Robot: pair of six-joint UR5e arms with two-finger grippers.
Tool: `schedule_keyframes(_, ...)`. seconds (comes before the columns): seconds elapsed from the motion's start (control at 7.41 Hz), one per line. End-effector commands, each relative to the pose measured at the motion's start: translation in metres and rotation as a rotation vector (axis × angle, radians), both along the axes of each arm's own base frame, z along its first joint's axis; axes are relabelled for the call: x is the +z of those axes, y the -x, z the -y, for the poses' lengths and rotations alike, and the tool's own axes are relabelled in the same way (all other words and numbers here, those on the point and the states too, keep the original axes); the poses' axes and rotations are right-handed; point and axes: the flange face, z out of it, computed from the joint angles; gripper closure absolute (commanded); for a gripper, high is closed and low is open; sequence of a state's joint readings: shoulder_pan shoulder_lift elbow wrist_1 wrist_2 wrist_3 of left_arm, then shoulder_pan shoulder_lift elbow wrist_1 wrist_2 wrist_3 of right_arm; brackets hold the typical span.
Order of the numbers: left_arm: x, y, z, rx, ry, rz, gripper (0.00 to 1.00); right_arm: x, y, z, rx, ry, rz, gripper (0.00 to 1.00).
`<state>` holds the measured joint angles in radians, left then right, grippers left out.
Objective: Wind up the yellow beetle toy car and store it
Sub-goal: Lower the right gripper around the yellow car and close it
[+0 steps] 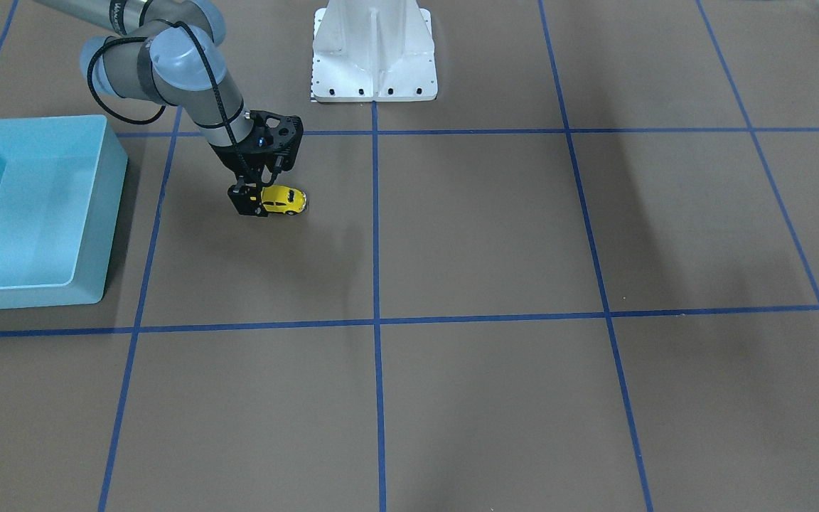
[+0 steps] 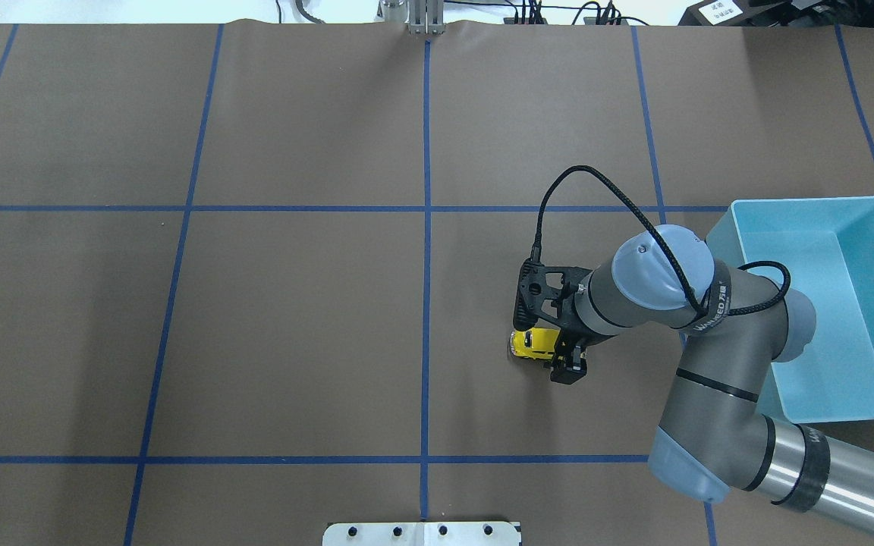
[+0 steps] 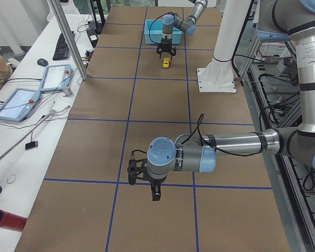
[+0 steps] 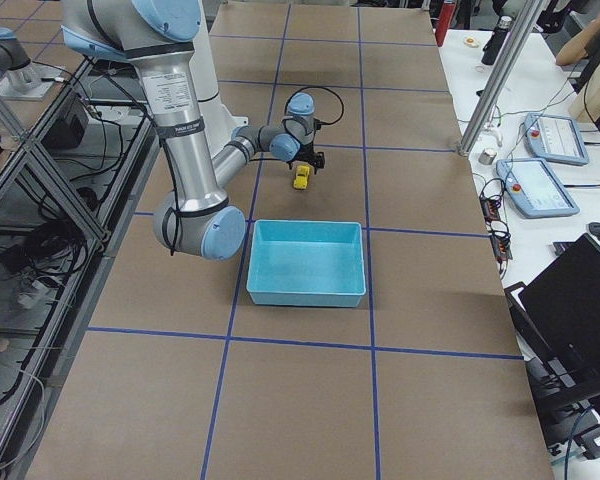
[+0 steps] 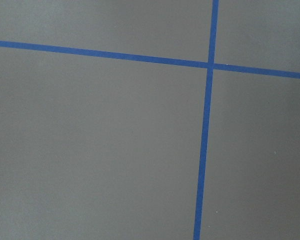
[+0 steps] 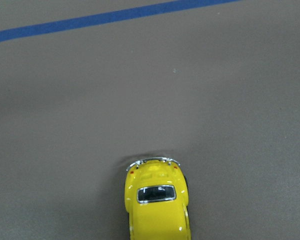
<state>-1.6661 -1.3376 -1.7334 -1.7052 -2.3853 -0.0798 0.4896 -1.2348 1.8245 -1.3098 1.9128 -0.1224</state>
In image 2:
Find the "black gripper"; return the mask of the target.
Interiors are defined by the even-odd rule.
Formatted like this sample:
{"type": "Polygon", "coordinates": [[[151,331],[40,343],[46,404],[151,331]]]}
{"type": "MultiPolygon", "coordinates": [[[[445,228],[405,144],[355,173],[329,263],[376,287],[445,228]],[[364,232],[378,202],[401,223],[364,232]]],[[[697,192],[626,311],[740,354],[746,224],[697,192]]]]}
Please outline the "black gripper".
{"type": "Polygon", "coordinates": [[[525,260],[520,266],[513,331],[536,328],[541,321],[560,331],[549,370],[549,380],[556,384],[570,386],[585,377],[586,349],[597,343],[596,332],[585,326],[574,308],[587,274],[586,268],[545,266],[539,260],[525,260]]]}

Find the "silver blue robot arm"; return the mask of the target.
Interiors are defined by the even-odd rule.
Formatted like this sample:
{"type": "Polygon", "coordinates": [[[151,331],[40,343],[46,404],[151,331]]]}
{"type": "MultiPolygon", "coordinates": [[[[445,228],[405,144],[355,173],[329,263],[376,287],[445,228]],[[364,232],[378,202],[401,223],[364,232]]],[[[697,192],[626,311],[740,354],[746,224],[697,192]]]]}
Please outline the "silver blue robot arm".
{"type": "Polygon", "coordinates": [[[874,535],[874,452],[757,411],[771,364],[800,356],[814,338],[814,305],[790,280],[729,266],[675,224],[647,227],[593,270],[549,267],[542,251],[537,229],[513,326],[558,328],[555,383],[585,377],[589,347],[637,326],[686,338],[648,457],[663,484],[711,504],[739,488],[874,535]]]}

